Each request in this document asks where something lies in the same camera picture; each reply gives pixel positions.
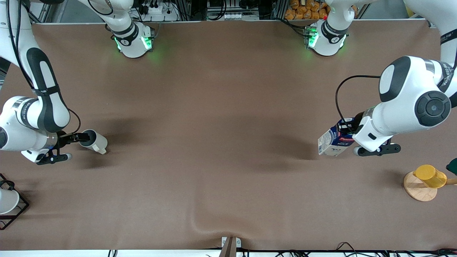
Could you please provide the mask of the wooden round cup stand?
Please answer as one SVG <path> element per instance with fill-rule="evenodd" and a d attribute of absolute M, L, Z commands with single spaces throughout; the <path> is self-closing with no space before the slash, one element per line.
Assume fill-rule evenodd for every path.
<path fill-rule="evenodd" d="M 413 199 L 420 202 L 428 202 L 433 200 L 439 188 L 430 188 L 423 181 L 409 172 L 403 178 L 403 188 L 405 192 Z"/>

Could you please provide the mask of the bag of orange buns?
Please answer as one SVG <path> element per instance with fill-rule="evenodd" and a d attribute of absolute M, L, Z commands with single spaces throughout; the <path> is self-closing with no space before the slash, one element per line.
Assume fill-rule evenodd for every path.
<path fill-rule="evenodd" d="M 331 8 L 324 0 L 289 0 L 285 12 L 287 20 L 326 19 Z"/>

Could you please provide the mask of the blue white milk carton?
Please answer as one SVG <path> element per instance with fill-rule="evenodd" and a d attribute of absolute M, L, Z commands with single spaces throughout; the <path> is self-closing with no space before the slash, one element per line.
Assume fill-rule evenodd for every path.
<path fill-rule="evenodd" d="M 349 130 L 338 130 L 337 123 L 318 139 L 320 156 L 338 156 L 355 142 Z"/>

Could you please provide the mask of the white mug with handle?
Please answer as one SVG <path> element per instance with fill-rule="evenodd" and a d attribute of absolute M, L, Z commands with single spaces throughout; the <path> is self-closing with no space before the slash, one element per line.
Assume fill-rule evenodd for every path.
<path fill-rule="evenodd" d="M 88 136 L 88 140 L 80 141 L 79 144 L 85 148 L 101 153 L 102 155 L 107 153 L 107 139 L 96 132 L 95 130 L 84 130 L 83 136 Z"/>

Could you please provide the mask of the brown table cover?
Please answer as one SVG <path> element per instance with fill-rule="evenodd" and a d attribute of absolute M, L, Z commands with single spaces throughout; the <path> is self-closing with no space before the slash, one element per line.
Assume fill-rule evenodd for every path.
<path fill-rule="evenodd" d="M 438 60 L 424 20 L 355 21 L 331 57 L 278 21 L 161 25 L 129 59 L 104 25 L 33 25 L 67 106 L 108 140 L 67 145 L 38 166 L 0 152 L 29 209 L 0 250 L 201 249 L 237 236 L 256 250 L 457 248 L 457 186 L 420 203 L 402 188 L 423 164 L 457 157 L 457 109 L 432 130 L 393 137 L 400 153 L 318 155 L 338 122 L 335 91 L 403 55 Z"/>

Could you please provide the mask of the aluminium frame post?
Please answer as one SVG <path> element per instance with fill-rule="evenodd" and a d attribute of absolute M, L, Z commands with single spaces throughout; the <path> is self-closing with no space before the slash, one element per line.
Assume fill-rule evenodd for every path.
<path fill-rule="evenodd" d="M 52 23 L 55 13 L 55 6 L 42 2 L 34 2 L 30 0 L 28 7 L 29 17 L 32 23 Z"/>

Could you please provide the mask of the grey mounting bracket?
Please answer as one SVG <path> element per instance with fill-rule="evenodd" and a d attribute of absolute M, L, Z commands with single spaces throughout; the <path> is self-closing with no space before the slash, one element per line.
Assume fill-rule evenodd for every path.
<path fill-rule="evenodd" d="M 222 237 L 221 252 L 219 257 L 237 257 L 238 249 L 242 247 L 241 239 L 238 237 Z"/>

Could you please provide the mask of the yellow plastic cup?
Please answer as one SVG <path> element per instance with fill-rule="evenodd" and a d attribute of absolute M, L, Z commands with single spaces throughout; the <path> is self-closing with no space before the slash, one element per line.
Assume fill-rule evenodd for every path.
<path fill-rule="evenodd" d="M 437 170 L 432 165 L 421 165 L 415 171 L 413 175 L 421 180 L 427 187 L 438 189 L 447 184 L 447 176 Z"/>

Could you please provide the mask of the white cup in rack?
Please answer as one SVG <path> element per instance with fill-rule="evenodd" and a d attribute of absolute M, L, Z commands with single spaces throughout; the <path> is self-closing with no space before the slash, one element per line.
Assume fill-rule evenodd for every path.
<path fill-rule="evenodd" d="M 0 188 L 0 215 L 6 214 L 16 208 L 20 194 L 16 190 Z"/>

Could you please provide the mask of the white power strip with plugs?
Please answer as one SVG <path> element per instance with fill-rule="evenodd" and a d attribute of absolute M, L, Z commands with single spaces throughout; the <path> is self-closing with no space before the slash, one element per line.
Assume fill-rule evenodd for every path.
<path fill-rule="evenodd" d="M 148 0 L 138 8 L 140 20 L 146 22 L 180 21 L 181 15 L 174 3 L 165 0 Z"/>

